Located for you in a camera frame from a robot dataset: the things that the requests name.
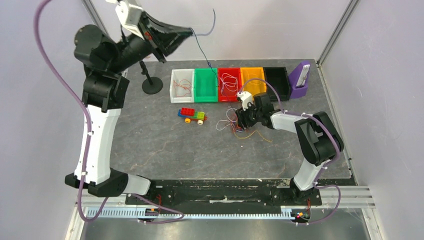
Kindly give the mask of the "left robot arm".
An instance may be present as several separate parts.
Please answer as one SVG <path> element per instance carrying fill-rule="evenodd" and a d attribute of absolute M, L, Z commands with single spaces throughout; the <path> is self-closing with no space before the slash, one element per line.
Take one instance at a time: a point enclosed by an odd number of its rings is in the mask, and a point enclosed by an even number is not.
<path fill-rule="evenodd" d="M 78 164 L 65 183 L 96 197 L 137 194 L 144 204 L 152 204 L 157 191 L 148 178 L 110 166 L 113 136 L 130 83 L 122 72 L 149 55 L 164 63 L 193 31 L 160 22 L 146 12 L 139 17 L 137 27 L 140 34 L 132 33 L 119 42 L 93 24 L 83 26 L 75 35 L 74 56 L 85 72 L 81 97 L 85 123 Z"/>

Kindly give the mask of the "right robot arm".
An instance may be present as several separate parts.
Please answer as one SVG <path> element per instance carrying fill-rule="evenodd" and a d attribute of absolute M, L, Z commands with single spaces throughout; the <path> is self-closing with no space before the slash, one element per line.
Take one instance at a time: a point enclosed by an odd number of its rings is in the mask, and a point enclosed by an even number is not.
<path fill-rule="evenodd" d="M 241 108 L 235 111 L 237 126 L 246 130 L 256 123 L 272 130 L 295 133 L 303 155 L 297 174 L 289 183 L 289 199 L 302 204 L 318 182 L 319 176 L 332 160 L 340 157 L 344 142 L 329 115 L 294 113 L 275 109 L 267 93 L 252 95 L 247 91 L 237 93 Z"/>

